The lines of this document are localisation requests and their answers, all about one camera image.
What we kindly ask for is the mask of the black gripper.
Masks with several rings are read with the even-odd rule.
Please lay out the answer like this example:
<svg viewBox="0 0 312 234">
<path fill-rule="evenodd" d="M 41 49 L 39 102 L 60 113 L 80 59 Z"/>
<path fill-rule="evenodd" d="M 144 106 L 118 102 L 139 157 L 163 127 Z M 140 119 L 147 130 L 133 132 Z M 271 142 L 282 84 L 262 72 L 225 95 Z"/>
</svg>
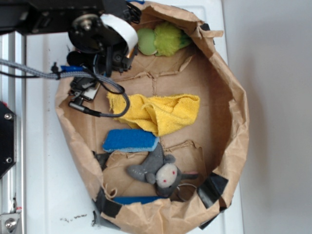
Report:
<svg viewBox="0 0 312 234">
<path fill-rule="evenodd" d="M 137 54 L 137 32 L 112 14 L 82 15 L 72 22 L 68 35 L 81 52 L 105 57 L 106 73 L 129 70 Z"/>
</svg>

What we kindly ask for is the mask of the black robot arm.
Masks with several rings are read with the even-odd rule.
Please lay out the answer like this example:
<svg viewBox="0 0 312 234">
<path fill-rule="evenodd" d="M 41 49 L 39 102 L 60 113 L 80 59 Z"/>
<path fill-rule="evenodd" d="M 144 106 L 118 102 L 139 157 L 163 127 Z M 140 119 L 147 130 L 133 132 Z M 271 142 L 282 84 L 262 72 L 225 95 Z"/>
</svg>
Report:
<svg viewBox="0 0 312 234">
<path fill-rule="evenodd" d="M 2 0 L 1 35 L 68 33 L 73 46 L 107 76 L 131 68 L 141 11 L 125 0 Z"/>
</svg>

